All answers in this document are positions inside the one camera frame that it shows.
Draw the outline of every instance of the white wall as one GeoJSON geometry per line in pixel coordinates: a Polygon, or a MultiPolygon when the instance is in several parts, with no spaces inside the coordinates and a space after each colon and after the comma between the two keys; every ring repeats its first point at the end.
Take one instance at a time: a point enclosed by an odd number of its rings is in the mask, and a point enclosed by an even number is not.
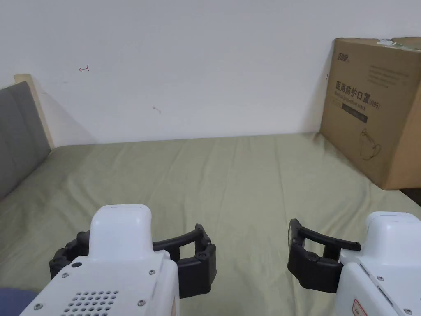
{"type": "Polygon", "coordinates": [[[420,12],[419,0],[4,0],[0,86],[33,75],[56,146],[317,131],[332,40],[421,35],[420,12]]]}

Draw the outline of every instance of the mattress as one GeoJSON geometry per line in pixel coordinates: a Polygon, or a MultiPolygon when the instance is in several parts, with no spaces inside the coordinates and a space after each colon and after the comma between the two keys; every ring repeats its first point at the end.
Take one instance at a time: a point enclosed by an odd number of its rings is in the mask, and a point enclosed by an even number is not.
{"type": "Polygon", "coordinates": [[[333,315],[334,295],[301,288],[286,268],[289,220],[363,242],[371,212],[421,217],[319,134],[60,147],[0,202],[0,287],[41,290],[54,252],[107,204],[147,205],[154,241],[195,223],[212,238],[218,274],[209,294],[181,301],[183,316],[333,315]]]}

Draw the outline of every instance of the wall mark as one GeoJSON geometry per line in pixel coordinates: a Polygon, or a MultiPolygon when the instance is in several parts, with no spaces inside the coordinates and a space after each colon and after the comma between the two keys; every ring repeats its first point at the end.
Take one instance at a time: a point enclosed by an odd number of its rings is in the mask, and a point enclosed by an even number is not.
{"type": "Polygon", "coordinates": [[[161,114],[161,110],[160,110],[160,109],[158,109],[157,107],[152,107],[152,109],[154,109],[154,110],[158,111],[158,112],[159,112],[159,114],[161,114]]]}
{"type": "Polygon", "coordinates": [[[88,65],[86,65],[86,68],[79,68],[80,72],[83,72],[82,70],[88,70],[89,71],[88,65]]]}

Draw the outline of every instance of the red sticker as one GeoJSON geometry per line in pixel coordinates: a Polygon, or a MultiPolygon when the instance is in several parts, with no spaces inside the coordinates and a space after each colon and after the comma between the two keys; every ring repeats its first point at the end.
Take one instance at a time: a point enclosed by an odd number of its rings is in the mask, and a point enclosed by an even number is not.
{"type": "Polygon", "coordinates": [[[352,304],[352,313],[355,316],[367,316],[367,313],[362,308],[361,304],[357,301],[357,299],[355,299],[354,304],[352,304]]]}

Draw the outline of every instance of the red pen mark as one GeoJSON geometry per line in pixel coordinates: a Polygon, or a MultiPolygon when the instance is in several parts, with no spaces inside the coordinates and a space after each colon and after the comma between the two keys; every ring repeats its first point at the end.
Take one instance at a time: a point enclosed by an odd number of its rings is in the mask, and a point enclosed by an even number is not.
{"type": "Polygon", "coordinates": [[[89,71],[88,65],[86,65],[86,68],[79,68],[80,72],[83,72],[82,70],[88,70],[89,71]]]}

